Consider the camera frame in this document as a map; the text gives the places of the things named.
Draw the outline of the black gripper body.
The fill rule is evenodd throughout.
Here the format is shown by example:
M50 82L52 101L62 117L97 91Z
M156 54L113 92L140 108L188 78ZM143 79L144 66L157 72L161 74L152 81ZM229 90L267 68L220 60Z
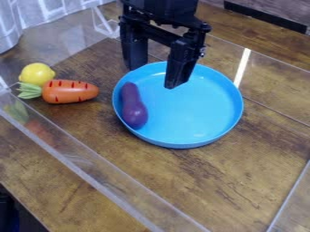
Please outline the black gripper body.
M120 0L121 41L124 44L153 40L172 47L180 41L204 55L204 37L212 30L196 16L197 0Z

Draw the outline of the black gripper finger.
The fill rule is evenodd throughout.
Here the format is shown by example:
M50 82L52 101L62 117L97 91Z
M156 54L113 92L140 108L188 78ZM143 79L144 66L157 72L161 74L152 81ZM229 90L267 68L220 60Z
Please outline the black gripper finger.
M165 89L172 89L188 81L199 55L195 44L189 41L172 42L164 77Z
M148 62L148 38L129 25L120 26L123 61L129 70Z

